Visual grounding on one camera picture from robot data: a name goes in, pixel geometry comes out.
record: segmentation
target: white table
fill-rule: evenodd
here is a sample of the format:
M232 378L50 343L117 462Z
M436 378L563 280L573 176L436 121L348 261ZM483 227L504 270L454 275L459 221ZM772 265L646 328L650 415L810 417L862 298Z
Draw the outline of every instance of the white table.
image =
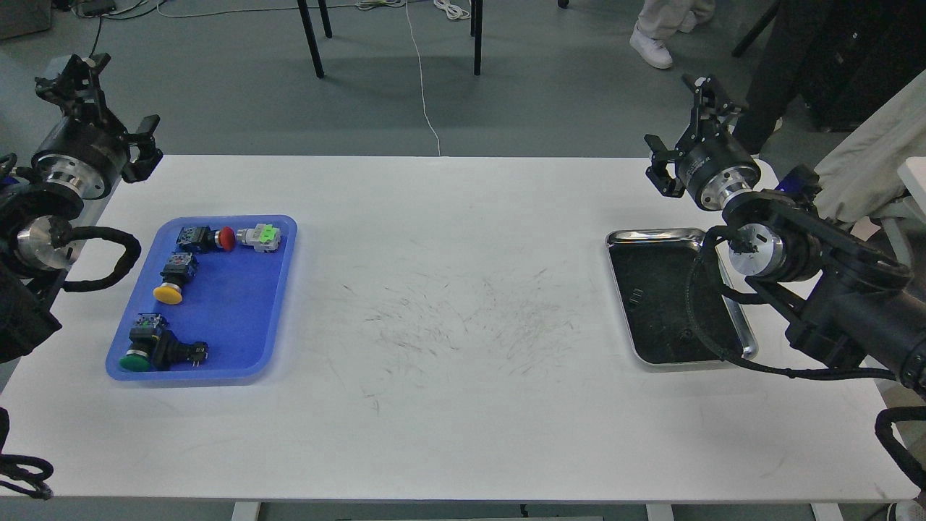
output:
M100 221L150 245L192 215L299 223L277 347L245 387L150 388L104 358L141 263L62 294L13 374L7 450L66 496L881 502L915 495L870 381L636 361L605 236L719 223L643 159L175 156ZM91 244L72 278L117 256ZM771 308L759 360L806 367Z

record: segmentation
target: white cable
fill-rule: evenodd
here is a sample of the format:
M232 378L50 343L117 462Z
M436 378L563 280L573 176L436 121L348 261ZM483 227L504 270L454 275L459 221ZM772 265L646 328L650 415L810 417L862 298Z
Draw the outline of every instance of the white cable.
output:
M111 13L106 13L105 16L111 17L111 16L115 16L115 15L123 15L123 14L128 13L129 11L131 11L131 10L133 10L133 9L137 9L138 7L141 7L141 6L143 6L143 5L147 4L147 3L148 3L148 0L139 0L138 4L135 4L134 6L126 7L126 8L124 8L124 9L122 9L121 11L113 11L113 12L111 12Z
M157 4L157 7L156 7L157 14L161 15L164 18L169 18L169 19L194 19L198 17L211 17L215 15L226 15L229 13L253 13L257 11L291 11L293 9L298 9L298 7L261 7L258 9L229 9L227 11L216 11L214 13L197 13L193 15L168 15L168 14L165 14L164 11L161 10L161 4L163 4L163 2L159 2Z
M357 9L369 11L377 7L401 7L406 4L406 0L358 0Z
M424 120L428 122L428 128L434 134L437 140L437 157L441 157L441 137L437 135L434 126L431 125L431 118L428 117L428 103L424 100L424 68L421 67L421 52L418 50L418 42L415 41L415 31L411 28L411 16L408 14L408 4L406 4L406 19L408 20L408 33L411 34L411 43L415 46L415 54L418 55L418 75L421 81L421 111L424 112Z
M469 19L470 16L468 10L454 6L450 0L434 0L434 6L446 13L447 19Z

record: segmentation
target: white sneaker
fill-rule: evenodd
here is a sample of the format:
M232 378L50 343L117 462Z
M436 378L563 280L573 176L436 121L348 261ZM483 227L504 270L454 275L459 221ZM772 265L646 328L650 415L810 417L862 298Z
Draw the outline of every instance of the white sneaker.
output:
M684 32L687 34L695 29L695 25L697 25L695 13L694 11L688 11L685 13L685 18L682 20L682 25L679 26L679 32Z
M642 33L633 28L631 34L631 47L640 53L640 57L646 63L657 69L668 69L672 66L672 55L662 40L654 40L643 36Z

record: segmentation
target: green label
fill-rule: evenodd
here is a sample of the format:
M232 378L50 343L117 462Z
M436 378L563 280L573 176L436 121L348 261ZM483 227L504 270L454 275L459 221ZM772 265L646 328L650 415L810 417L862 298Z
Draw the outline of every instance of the green label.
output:
M260 242L269 242L273 240L273 237L277 236L279 230L271 226L270 224L264 226L264 229L260 232Z

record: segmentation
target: person's leg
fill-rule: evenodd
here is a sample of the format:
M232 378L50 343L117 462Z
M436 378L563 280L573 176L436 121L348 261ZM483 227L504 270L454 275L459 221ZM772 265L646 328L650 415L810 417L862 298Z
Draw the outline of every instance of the person's leg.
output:
M651 40L666 40L678 30L694 0L644 0L636 31Z
M707 23L714 18L714 10L717 8L716 0L694 0L691 10L694 13L694 19L697 23Z
M663 44L679 29L694 0L644 0L643 9L633 26L631 47L646 63L657 69L672 66L672 55Z
M804 57L825 25L832 0L783 0L775 26L749 84L749 110L736 122L733 137L750 154L759 150L775 130L796 95Z

